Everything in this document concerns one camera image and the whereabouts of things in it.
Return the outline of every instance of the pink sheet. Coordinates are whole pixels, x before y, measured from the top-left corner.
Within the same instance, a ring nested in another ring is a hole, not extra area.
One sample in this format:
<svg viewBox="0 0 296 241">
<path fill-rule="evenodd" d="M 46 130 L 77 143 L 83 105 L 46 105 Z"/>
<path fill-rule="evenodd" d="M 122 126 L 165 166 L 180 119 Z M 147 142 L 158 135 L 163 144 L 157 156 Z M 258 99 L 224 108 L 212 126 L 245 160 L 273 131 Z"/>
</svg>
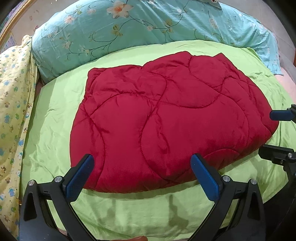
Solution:
<svg viewBox="0 0 296 241">
<path fill-rule="evenodd" d="M 293 82 L 291 77 L 288 75 L 288 73 L 281 68 L 282 73 L 284 76 L 281 75 L 275 75 L 276 79 L 280 84 L 284 87 L 284 89 L 288 92 L 290 97 L 293 100 L 293 103 L 296 103 L 296 84 Z"/>
</svg>

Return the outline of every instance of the metal screw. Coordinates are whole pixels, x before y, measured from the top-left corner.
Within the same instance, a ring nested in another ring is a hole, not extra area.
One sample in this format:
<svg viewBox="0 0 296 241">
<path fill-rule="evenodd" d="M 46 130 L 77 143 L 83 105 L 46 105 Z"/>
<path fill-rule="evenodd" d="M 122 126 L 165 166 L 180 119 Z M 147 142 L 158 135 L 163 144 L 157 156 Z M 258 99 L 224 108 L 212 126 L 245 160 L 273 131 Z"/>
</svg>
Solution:
<svg viewBox="0 0 296 241">
<path fill-rule="evenodd" d="M 61 180 L 63 180 L 63 178 L 62 178 L 61 176 L 57 176 L 57 177 L 54 179 L 54 181 L 55 181 L 56 183 L 59 183 Z"/>
<path fill-rule="evenodd" d="M 31 180 L 31 181 L 29 181 L 29 186 L 33 186 L 33 185 L 34 185 L 34 183 L 35 183 L 35 181 L 34 181 L 34 180 Z"/>
<path fill-rule="evenodd" d="M 257 181 L 256 181 L 255 179 L 251 179 L 251 183 L 252 183 L 253 185 L 256 185 L 256 184 L 257 184 Z"/>
<path fill-rule="evenodd" d="M 223 176 L 224 182 L 230 182 L 230 177 L 229 176 Z"/>
</svg>

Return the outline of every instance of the wrinkled fabric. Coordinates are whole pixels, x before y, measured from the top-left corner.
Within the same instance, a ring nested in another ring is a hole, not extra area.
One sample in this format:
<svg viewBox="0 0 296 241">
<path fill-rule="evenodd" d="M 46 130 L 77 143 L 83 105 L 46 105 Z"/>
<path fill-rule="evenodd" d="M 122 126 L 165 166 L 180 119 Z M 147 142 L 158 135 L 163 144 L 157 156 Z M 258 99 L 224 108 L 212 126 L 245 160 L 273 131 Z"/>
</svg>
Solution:
<svg viewBox="0 0 296 241">
<path fill-rule="evenodd" d="M 40 75 L 48 83 L 115 51 L 195 39 L 253 48 L 273 74 L 282 74 L 271 31 L 231 6 L 202 1 L 79 0 L 36 29 L 32 51 Z"/>
<path fill-rule="evenodd" d="M 0 54 L 0 220 L 19 239 L 22 159 L 37 79 L 32 38 Z"/>
<path fill-rule="evenodd" d="M 264 144 L 278 126 L 270 110 L 261 90 L 222 53 L 94 68 L 73 122 L 71 166 L 92 154 L 85 188 L 99 192 L 192 181 L 192 154 L 221 169 Z"/>
</svg>

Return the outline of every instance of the green bed sheet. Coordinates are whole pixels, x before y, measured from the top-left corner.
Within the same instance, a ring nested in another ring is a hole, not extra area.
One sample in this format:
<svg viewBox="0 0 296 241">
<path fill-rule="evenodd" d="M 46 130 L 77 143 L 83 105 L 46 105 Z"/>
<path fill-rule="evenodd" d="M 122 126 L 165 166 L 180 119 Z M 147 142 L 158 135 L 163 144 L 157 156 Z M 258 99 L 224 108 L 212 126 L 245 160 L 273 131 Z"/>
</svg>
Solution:
<svg viewBox="0 0 296 241">
<path fill-rule="evenodd" d="M 273 109 L 291 106 L 291 98 L 252 49 L 194 40 L 118 51 L 69 71 L 42 88 L 38 101 L 34 104 L 26 140 L 22 166 L 23 193 L 29 180 L 49 182 L 57 175 L 64 175 L 70 168 L 70 131 L 83 99 L 90 69 L 125 64 L 144 65 L 148 61 L 180 51 L 209 56 L 222 52 L 254 81 Z M 292 122 L 280 122 L 268 143 L 295 149 L 296 125 Z M 287 182 L 282 167 L 260 159 L 257 151 L 220 172 L 231 176 L 235 181 L 256 179 L 264 202 Z M 63 228 L 53 204 L 49 204 L 58 226 Z M 177 240 L 188 238 L 196 230 L 213 203 L 208 201 L 200 185 L 193 181 L 131 194 L 83 190 L 72 205 L 97 239 L 127 239 L 146 235 L 149 240 Z M 224 224 L 229 222 L 230 215 L 231 212 Z"/>
</svg>

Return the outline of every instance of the wooden bed frame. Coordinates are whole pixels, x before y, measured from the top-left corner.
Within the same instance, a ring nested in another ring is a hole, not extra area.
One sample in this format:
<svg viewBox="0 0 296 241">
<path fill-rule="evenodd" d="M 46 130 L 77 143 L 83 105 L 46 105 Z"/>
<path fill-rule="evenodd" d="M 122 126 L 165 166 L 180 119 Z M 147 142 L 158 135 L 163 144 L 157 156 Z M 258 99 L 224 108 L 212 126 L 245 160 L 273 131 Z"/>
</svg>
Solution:
<svg viewBox="0 0 296 241">
<path fill-rule="evenodd" d="M 35 2 L 36 0 L 25 0 L 23 4 L 16 10 L 12 18 L 6 23 L 2 34 L 0 35 L 0 49 L 7 41 L 9 34 L 12 28 L 15 26 L 16 22 L 20 19 L 20 17 L 27 11 L 27 9 Z"/>
</svg>

